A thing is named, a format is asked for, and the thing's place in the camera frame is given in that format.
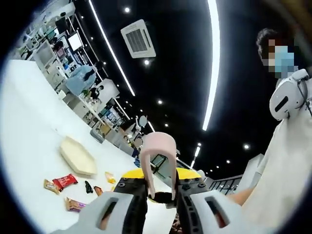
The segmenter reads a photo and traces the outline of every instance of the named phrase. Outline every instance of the white clothing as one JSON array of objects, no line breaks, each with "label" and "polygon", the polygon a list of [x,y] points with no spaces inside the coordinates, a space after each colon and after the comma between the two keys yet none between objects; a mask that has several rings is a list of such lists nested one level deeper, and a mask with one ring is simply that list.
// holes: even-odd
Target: white clothing
[{"label": "white clothing", "polygon": [[[312,97],[311,80],[307,86]],[[311,171],[312,116],[304,105],[276,127],[257,170],[262,177],[243,205],[246,218],[266,227],[282,225],[301,201]]]}]

